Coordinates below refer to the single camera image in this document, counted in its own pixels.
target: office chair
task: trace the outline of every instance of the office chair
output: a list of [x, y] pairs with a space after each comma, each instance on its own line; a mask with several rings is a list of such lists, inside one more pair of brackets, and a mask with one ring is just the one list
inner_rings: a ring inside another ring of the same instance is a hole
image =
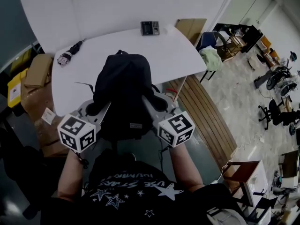
[[[217, 44], [217, 39], [220, 38], [221, 41], [223, 42], [222, 46], [216, 47]], [[212, 46], [213, 48], [215, 48], [217, 50], [218, 55], [220, 56], [222, 62], [226, 59], [226, 50], [227, 50], [227, 43], [225, 38], [218, 32], [204, 32], [201, 35], [201, 38], [196, 46], [196, 50], [199, 52], [201, 49], [208, 47], [208, 46]], [[208, 80], [211, 79], [211, 77], [215, 74], [216, 71], [213, 71], [212, 75], [209, 77]], [[203, 77], [200, 80], [200, 83], [202, 82], [202, 80], [205, 78], [205, 76], [207, 75], [208, 70], [206, 70], [205, 74], [203, 75]]]
[[271, 120], [273, 121], [273, 124], [275, 126], [277, 126], [278, 124], [280, 124], [282, 122], [282, 119], [280, 117], [280, 109], [279, 109], [279, 105], [276, 104], [275, 100], [272, 99], [269, 103], [269, 110], [267, 107], [263, 108], [262, 106], [258, 106], [258, 108], [262, 109], [262, 112], [264, 113], [264, 117], [262, 119], [259, 119], [258, 121], [263, 121], [266, 119], [267, 121], [267, 126], [265, 127], [264, 130], [268, 130], [269, 129], [269, 122], [271, 122]]
[[[246, 221], [254, 224], [261, 224], [264, 219], [267, 219], [264, 218], [264, 216], [266, 215], [266, 213], [271, 213], [270, 209], [274, 208], [276, 202], [277, 202], [277, 197], [274, 199], [266, 199], [262, 197], [259, 203], [257, 204], [257, 206], [251, 212], [251, 214], [248, 217], [246, 217]], [[262, 209], [263, 212], [258, 213], [257, 209]]]

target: black chair base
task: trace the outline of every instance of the black chair base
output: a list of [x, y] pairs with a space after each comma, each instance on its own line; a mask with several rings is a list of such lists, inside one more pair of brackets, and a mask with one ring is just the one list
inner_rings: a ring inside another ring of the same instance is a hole
[[261, 108], [262, 112], [264, 113], [264, 117], [262, 119], [259, 119], [258, 121], [261, 122], [261, 121], [266, 119], [267, 126], [265, 127], [264, 130], [268, 130], [269, 129], [269, 122], [271, 122], [270, 112], [268, 111], [267, 107], [263, 108], [262, 106], [258, 106], [258, 108]]

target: blue chair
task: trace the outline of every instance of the blue chair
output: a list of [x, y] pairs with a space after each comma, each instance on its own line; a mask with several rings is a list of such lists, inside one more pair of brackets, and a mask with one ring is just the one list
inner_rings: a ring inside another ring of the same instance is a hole
[[[223, 45], [220, 47], [216, 47], [217, 39], [220, 38], [223, 42]], [[199, 52], [201, 49], [212, 46], [217, 50], [218, 55], [220, 56], [221, 60], [224, 61], [226, 59], [226, 50], [227, 50], [227, 43], [225, 41], [225, 38], [218, 32], [204, 32], [201, 35], [201, 38], [196, 46], [196, 50]], [[211, 79], [211, 77], [215, 74], [216, 71], [212, 73], [212, 75], [209, 77], [208, 80]], [[208, 70], [206, 70], [204, 76], [201, 78], [200, 82], [205, 78], [206, 74], [208, 73]]]

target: black backpack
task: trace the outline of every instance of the black backpack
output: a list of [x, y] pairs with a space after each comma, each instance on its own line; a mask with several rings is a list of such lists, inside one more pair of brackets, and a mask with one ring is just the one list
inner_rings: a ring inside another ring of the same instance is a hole
[[164, 101], [154, 96], [147, 59], [121, 50], [108, 56], [97, 78], [94, 103], [87, 108], [88, 114], [98, 114], [111, 101], [101, 124], [102, 138], [111, 142], [140, 139], [151, 130], [152, 118], [143, 104], [142, 95], [164, 108]]

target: black t-shirt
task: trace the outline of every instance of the black t-shirt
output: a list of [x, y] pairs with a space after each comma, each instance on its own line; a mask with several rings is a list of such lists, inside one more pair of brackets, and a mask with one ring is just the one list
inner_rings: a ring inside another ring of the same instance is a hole
[[196, 217], [210, 224], [206, 211], [232, 200], [222, 184], [203, 187], [194, 193], [169, 181], [158, 169], [136, 162], [135, 168], [105, 176], [97, 186], [73, 203], [53, 198], [42, 210], [42, 224], [84, 224], [129, 220], [134, 223]]

